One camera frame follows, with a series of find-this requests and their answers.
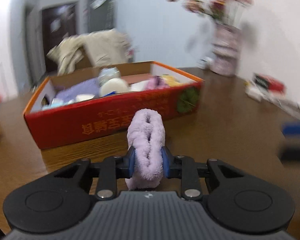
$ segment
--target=blue object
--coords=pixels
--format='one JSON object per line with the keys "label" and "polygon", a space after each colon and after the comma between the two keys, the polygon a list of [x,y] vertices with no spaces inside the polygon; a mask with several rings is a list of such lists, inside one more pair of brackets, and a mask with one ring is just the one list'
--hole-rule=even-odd
{"label": "blue object", "polygon": [[47,109],[52,109],[52,108],[57,108],[60,106],[66,106],[69,104],[74,103],[74,100],[70,100],[69,102],[63,102],[60,99],[53,99],[50,105],[46,105],[42,107],[42,110],[47,110]]}
{"label": "blue object", "polygon": [[132,177],[134,172],[134,163],[135,163],[135,157],[136,157],[136,149],[133,149],[131,156],[130,156],[130,162],[129,162],[129,176]]}
{"label": "blue object", "polygon": [[170,175],[169,158],[163,147],[161,147],[163,175],[168,178]]}
{"label": "blue object", "polygon": [[112,91],[111,93],[104,95],[103,98],[107,97],[107,96],[115,95],[116,93],[117,93],[117,91]]}
{"label": "blue object", "polygon": [[282,133],[286,136],[300,135],[300,123],[286,123],[282,126]]}

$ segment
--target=yellow item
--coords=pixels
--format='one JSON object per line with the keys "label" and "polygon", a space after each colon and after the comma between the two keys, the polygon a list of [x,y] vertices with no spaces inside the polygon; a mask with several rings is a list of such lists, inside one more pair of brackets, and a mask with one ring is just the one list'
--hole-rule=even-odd
{"label": "yellow item", "polygon": [[176,78],[174,76],[163,74],[161,77],[164,79],[166,84],[170,87],[182,86],[182,83],[180,83],[178,80],[176,80]]}

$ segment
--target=pink item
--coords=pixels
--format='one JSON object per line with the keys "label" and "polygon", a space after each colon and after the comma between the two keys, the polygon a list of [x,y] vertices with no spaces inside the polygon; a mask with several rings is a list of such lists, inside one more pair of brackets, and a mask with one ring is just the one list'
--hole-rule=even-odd
{"label": "pink item", "polygon": [[164,79],[160,76],[154,76],[149,79],[145,86],[145,90],[164,89],[169,88]]}
{"label": "pink item", "polygon": [[233,26],[217,24],[213,45],[216,59],[210,70],[222,76],[234,76],[241,50],[240,30]]}
{"label": "pink item", "polygon": [[137,111],[127,139],[129,147],[136,149],[134,173],[126,179],[128,189],[157,187],[163,176],[161,147],[165,143],[161,115],[150,109]]}

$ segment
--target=red package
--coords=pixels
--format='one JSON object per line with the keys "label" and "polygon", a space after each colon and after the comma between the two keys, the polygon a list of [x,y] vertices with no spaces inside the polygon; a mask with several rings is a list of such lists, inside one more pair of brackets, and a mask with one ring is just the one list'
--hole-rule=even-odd
{"label": "red package", "polygon": [[285,85],[277,79],[270,76],[254,74],[254,83],[269,91],[277,91],[284,93]]}

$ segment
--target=metal screw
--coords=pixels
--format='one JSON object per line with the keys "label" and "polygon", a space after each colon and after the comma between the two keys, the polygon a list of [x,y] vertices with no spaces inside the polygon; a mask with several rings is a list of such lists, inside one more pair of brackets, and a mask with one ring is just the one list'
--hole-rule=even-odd
{"label": "metal screw", "polygon": [[185,191],[185,195],[187,197],[199,197],[201,194],[201,192],[197,189],[191,188],[191,189],[187,189]]}
{"label": "metal screw", "polygon": [[113,195],[113,192],[109,189],[103,189],[103,190],[98,191],[97,195],[98,195],[98,197],[101,197],[101,198],[109,198]]}

